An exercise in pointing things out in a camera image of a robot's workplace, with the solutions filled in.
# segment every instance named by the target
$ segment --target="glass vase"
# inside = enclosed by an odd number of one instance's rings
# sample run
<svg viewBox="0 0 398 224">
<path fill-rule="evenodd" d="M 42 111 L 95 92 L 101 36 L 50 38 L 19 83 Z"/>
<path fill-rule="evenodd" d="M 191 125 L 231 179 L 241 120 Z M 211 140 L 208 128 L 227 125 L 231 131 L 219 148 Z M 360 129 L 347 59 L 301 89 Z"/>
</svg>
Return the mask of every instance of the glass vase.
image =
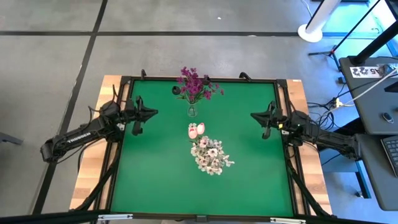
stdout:
<svg viewBox="0 0 398 224">
<path fill-rule="evenodd" d="M 197 104 L 196 103 L 188 103 L 188 116 L 191 118 L 194 118 L 198 115 L 198 109 L 197 109 Z"/>
</svg>

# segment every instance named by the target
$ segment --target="wooden table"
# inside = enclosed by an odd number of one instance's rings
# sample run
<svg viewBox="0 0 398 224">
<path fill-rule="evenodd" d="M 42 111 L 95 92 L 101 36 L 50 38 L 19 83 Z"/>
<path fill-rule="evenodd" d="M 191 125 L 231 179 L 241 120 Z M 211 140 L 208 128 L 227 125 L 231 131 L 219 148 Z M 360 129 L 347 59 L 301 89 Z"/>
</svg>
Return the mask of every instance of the wooden table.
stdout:
<svg viewBox="0 0 398 224">
<path fill-rule="evenodd" d="M 119 91 L 121 77 L 122 77 L 121 75 L 104 76 L 101 90 L 99 92 L 98 101 L 96 104 L 97 110 L 104 103 L 106 103 L 109 100 L 112 100 L 113 85 L 115 86 L 116 91 L 117 92 Z M 301 80 L 287 80 L 287 86 L 289 91 L 289 98 L 291 102 L 294 104 L 295 108 L 299 111 L 308 113 L 307 100 L 305 98 L 303 84 Z M 127 89 L 128 85 L 124 87 L 123 91 L 127 92 Z M 281 88 L 279 88 L 279 94 L 281 102 L 284 102 L 284 94 Z M 282 109 L 284 109 L 284 111 L 285 108 L 286 105 L 282 103 Z M 79 206 L 84 201 L 84 199 L 86 199 L 86 197 L 90 194 L 95 185 L 98 183 L 101 173 L 101 167 L 104 160 L 105 148 L 106 148 L 106 141 L 103 139 L 86 149 L 83 155 L 83 159 L 81 161 L 81 167 L 76 180 L 76 186 L 73 193 L 70 208 L 76 208 L 77 206 Z M 113 145 L 111 151 L 111 158 L 113 158 L 115 150 L 116 150 L 116 144 Z M 323 172 L 318 152 L 308 144 L 300 146 L 299 151 L 302 161 L 302 170 L 305 179 L 305 185 L 307 186 L 311 194 L 314 196 L 315 200 L 322 206 L 322 208 L 326 212 L 331 214 L 328 192 L 326 191 L 326 184 L 323 178 Z M 105 207 L 104 202 L 108 195 L 107 193 L 108 193 L 108 183 L 105 185 L 103 190 L 101 203 L 99 205 L 100 208 Z M 302 195 L 296 184 L 295 184 L 295 194 L 297 198 L 298 212 L 300 214 L 304 214 Z"/>
</svg>

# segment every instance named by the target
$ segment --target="concrete floor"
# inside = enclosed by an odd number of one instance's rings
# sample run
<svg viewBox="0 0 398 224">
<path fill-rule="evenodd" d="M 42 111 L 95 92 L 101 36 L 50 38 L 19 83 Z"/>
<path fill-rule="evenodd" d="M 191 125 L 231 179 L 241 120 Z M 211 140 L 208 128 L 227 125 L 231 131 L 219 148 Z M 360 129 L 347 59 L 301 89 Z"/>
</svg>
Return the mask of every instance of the concrete floor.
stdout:
<svg viewBox="0 0 398 224">
<path fill-rule="evenodd" d="M 312 12 L 318 3 L 309 2 Z M 9 0 L 0 2 L 0 30 L 93 30 L 101 0 Z M 324 28 L 346 32 L 364 14 L 363 4 L 342 4 Z M 310 16 L 300 0 L 112 0 L 102 31 L 263 31 L 295 32 Z M 357 32 L 375 32 L 367 18 Z M 22 146 L 0 144 L 0 217 L 29 213 L 44 163 L 40 146 L 59 127 L 79 72 L 89 36 L 0 36 L 0 131 L 24 139 Z M 340 39 L 310 44 L 298 37 L 97 37 L 70 123 L 88 120 L 104 75 L 175 76 L 180 67 L 236 77 L 302 79 L 308 101 L 326 102 L 341 86 L 332 59 L 309 52 L 330 50 Z M 371 40 L 348 39 L 338 57 L 355 55 Z M 386 47 L 376 55 L 390 55 Z M 344 125 L 357 117 L 355 108 L 335 113 Z M 57 167 L 44 212 L 68 209 L 77 158 Z M 325 174 L 333 213 L 341 218 L 394 223 L 398 212 L 383 212 L 376 200 L 354 198 L 344 186 L 359 189 L 349 174 Z M 160 223 L 140 220 L 136 223 Z"/>
</svg>

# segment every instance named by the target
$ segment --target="white cable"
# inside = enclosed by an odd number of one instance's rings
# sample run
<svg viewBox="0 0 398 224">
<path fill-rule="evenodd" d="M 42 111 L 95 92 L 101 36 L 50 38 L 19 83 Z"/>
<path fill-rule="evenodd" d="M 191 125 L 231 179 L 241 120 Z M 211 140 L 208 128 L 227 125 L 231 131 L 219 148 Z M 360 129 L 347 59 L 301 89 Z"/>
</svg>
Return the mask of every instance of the white cable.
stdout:
<svg viewBox="0 0 398 224">
<path fill-rule="evenodd" d="M 385 79 L 387 79 L 387 78 L 389 78 L 389 77 L 395 75 L 395 72 L 396 72 L 397 70 L 398 70 L 398 68 L 394 69 L 394 70 L 393 70 L 392 72 L 390 72 L 388 75 L 384 76 L 382 79 L 380 79 L 379 81 L 377 81 L 377 83 L 373 84 L 373 86 L 370 86 L 367 90 L 363 91 L 363 93 L 359 94 L 357 97 L 353 98 L 352 100 L 350 100 L 350 101 L 347 102 L 347 103 L 351 103 L 351 102 L 353 102 L 354 100 L 357 100 L 359 97 L 361 97 L 361 96 L 363 96 L 365 93 L 369 92 L 371 89 L 373 89 L 375 86 L 377 86 L 378 84 L 380 84 L 381 82 L 383 82 Z M 320 117 L 317 119 L 317 121 L 318 121 L 319 119 L 321 119 L 324 115 L 326 115 L 326 114 L 328 114 L 329 112 L 332 112 L 332 111 L 334 111 L 334 110 L 337 110 L 338 108 L 341 108 L 341 107 L 343 107 L 343 106 L 351 106 L 351 105 L 347 105 L 347 103 L 343 103 L 343 104 L 342 104 L 341 106 L 339 106 L 339 107 L 336 107 L 336 108 L 333 108 L 333 109 L 331 109 L 331 110 L 328 110 L 328 111 L 324 112 L 324 114 L 323 114 L 322 116 L 320 116 Z"/>
<path fill-rule="evenodd" d="M 308 13 L 312 17 L 311 9 L 310 9 L 310 6 L 308 5 L 308 3 L 305 0 L 301 0 L 301 2 L 307 6 Z"/>
</svg>

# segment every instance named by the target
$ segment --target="green tabletop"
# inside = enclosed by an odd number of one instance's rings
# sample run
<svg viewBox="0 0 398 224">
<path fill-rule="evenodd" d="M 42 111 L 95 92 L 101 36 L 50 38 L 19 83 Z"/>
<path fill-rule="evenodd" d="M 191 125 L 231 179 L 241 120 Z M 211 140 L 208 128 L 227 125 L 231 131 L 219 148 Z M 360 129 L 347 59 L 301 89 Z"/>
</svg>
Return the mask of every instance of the green tabletop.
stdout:
<svg viewBox="0 0 398 224">
<path fill-rule="evenodd" d="M 280 132 L 263 140 L 250 117 L 275 100 L 271 83 L 220 83 L 225 94 L 198 103 L 198 116 L 171 89 L 177 82 L 135 81 L 132 98 L 159 113 L 131 134 L 126 126 L 112 212 L 242 216 L 293 216 Z M 188 124 L 204 122 L 205 135 L 221 140 L 230 160 L 221 175 L 198 169 L 190 154 Z"/>
</svg>

